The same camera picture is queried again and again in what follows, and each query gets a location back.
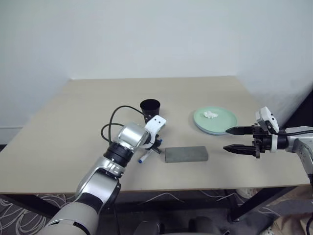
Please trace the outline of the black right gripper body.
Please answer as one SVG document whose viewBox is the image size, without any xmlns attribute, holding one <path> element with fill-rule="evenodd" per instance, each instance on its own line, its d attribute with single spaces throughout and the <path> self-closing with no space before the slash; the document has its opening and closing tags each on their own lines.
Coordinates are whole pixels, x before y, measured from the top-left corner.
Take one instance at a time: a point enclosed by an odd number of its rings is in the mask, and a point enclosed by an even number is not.
<svg viewBox="0 0 313 235">
<path fill-rule="evenodd" d="M 264 131 L 260 126 L 252 125 L 251 127 L 252 136 L 254 138 L 252 143 L 255 147 L 253 156 L 258 159 L 260 158 L 261 153 L 265 153 L 267 150 L 271 150 L 272 137 L 268 131 Z"/>
</svg>

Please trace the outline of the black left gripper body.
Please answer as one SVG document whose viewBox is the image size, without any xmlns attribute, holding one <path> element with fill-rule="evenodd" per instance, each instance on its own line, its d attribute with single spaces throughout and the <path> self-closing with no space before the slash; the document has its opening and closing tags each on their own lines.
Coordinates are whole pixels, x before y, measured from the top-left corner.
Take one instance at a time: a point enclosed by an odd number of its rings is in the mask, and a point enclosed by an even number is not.
<svg viewBox="0 0 313 235">
<path fill-rule="evenodd" d="M 161 145 L 161 139 L 159 139 L 159 134 L 156 134 L 154 137 L 154 142 L 151 144 L 149 149 L 151 148 L 159 148 Z"/>
</svg>

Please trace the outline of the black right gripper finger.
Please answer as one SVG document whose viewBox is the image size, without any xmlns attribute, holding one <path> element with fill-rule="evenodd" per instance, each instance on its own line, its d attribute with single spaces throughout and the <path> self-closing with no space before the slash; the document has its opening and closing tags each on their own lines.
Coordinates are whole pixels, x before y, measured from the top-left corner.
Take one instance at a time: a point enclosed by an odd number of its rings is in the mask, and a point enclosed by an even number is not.
<svg viewBox="0 0 313 235">
<path fill-rule="evenodd" d="M 252 126 L 235 126 L 225 132 L 232 135 L 252 135 Z"/>
<path fill-rule="evenodd" d="M 242 154 L 242 155 L 254 155 L 255 147 L 247 146 L 243 144 L 231 144 L 223 147 L 224 150 L 234 153 L 234 154 Z"/>
</svg>

